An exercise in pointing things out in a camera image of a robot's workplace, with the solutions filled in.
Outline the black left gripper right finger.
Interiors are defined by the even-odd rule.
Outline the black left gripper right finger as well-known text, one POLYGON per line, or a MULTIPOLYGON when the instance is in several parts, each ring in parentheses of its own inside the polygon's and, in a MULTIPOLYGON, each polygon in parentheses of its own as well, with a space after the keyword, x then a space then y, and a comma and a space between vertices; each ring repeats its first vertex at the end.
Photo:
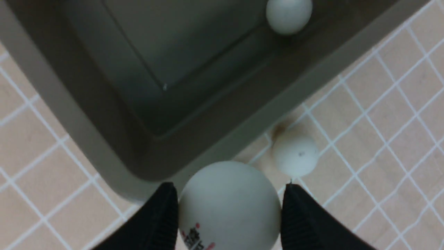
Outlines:
POLYGON ((284 250, 374 250, 298 184, 286 185, 281 216, 284 250))

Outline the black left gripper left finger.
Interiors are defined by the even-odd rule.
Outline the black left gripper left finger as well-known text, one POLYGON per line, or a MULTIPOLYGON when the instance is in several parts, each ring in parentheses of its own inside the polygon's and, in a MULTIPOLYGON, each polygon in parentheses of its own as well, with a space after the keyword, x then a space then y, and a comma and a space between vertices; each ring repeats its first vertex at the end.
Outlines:
POLYGON ((94 250, 174 250, 178 229, 178 192, 172 182, 164 182, 138 212, 94 250))

